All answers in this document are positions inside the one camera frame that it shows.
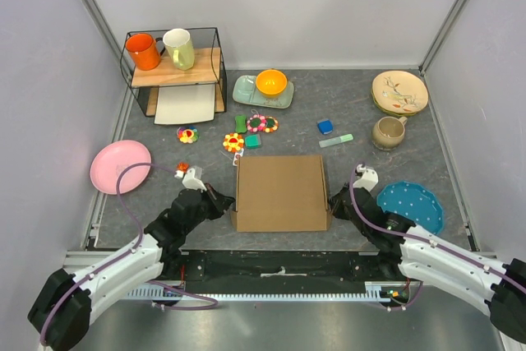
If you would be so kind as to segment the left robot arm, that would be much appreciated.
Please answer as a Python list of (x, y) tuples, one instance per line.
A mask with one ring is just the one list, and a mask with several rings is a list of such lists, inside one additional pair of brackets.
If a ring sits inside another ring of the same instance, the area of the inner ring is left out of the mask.
[(211, 185), (203, 191), (184, 189), (114, 254), (71, 274), (55, 270), (28, 313), (40, 343), (53, 350), (70, 350), (127, 293), (158, 277), (173, 279), (180, 271), (180, 248), (187, 235), (204, 220), (220, 218), (234, 202)]

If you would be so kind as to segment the brown cardboard box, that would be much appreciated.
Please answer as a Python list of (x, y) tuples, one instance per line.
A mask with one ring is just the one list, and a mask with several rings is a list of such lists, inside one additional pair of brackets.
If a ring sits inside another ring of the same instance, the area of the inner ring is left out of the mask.
[(240, 233), (328, 230), (332, 214), (322, 157), (242, 157), (231, 220)]

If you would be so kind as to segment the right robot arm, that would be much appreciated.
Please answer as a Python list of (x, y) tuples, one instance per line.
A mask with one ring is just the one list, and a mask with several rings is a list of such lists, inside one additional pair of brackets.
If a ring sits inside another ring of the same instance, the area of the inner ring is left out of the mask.
[(447, 242), (421, 225), (384, 212), (364, 188), (345, 185), (329, 199), (331, 213), (351, 221), (377, 247), (378, 274), (422, 281), (477, 308), (511, 339), (525, 342), (525, 262), (504, 263)]

